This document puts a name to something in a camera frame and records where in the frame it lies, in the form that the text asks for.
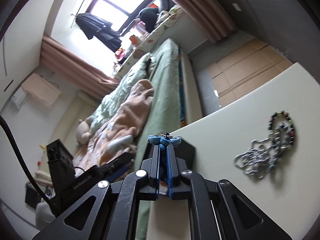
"hanging black garment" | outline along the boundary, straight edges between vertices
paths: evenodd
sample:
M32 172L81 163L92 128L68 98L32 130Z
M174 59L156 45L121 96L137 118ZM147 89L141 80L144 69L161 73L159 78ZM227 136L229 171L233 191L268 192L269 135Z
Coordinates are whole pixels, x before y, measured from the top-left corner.
M113 52L121 46L120 35L111 29L112 23L90 13L81 13L76 16L76 23L89 40L96 36Z

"curtain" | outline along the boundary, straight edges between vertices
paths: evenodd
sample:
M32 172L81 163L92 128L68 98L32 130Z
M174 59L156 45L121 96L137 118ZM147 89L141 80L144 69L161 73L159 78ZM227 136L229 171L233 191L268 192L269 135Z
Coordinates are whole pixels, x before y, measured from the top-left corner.
M197 23L207 39L217 42L236 28L217 0L173 0Z
M106 76L47 36L42 39L40 62L97 99L110 94L120 82Z

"metal bolt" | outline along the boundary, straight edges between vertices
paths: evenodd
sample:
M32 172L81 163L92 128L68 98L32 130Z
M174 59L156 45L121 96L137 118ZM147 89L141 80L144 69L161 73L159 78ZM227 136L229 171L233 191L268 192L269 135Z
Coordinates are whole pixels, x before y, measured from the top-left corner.
M107 182L106 180L99 181L98 183L99 188L106 188L108 186L109 186L109 182Z
M146 176L146 174L147 174L147 172L144 171L144 170L138 170L138 171L136 172L136 175L137 175L138 177L144 177L144 176Z
M184 175L184 176L190 176L190 175L192 174L192 171L186 169L186 170L183 170L181 173L182 173L182 175Z
M223 187L229 187L230 186L230 181L227 179L222 179L220 180L220 185Z

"stuffed animal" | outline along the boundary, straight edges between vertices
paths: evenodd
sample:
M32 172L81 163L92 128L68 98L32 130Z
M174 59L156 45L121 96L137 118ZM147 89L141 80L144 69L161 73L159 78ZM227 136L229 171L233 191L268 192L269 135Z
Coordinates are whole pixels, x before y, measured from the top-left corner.
M76 130L76 138L80 145L85 145L90 139L90 125L93 122L93 117L88 117L84 121L79 120L79 126Z

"gray floor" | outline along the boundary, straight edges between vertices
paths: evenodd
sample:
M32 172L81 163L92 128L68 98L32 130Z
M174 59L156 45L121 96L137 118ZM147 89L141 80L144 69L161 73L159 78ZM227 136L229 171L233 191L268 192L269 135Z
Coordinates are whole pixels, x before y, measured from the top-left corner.
M219 98L214 93L214 84L207 67L247 43L252 38L253 36L250 34L238 30L216 44L205 42L188 54L192 62L193 72L198 85L202 113L204 116L221 108Z

